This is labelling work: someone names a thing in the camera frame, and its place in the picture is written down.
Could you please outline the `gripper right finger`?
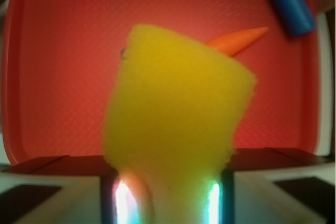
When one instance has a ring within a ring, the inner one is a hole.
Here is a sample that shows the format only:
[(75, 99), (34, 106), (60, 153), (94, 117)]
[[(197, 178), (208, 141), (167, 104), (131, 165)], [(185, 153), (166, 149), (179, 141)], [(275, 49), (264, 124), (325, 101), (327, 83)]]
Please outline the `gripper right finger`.
[(235, 223), (234, 173), (221, 172), (219, 181), (213, 182), (208, 193), (205, 223)]

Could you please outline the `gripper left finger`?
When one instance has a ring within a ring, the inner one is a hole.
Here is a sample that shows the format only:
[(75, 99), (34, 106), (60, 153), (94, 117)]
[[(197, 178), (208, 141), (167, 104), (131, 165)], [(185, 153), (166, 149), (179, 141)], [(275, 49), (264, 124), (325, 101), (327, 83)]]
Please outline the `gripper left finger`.
[(137, 174), (104, 167), (99, 177), (102, 223), (133, 223), (133, 215), (135, 223), (153, 223), (152, 195)]

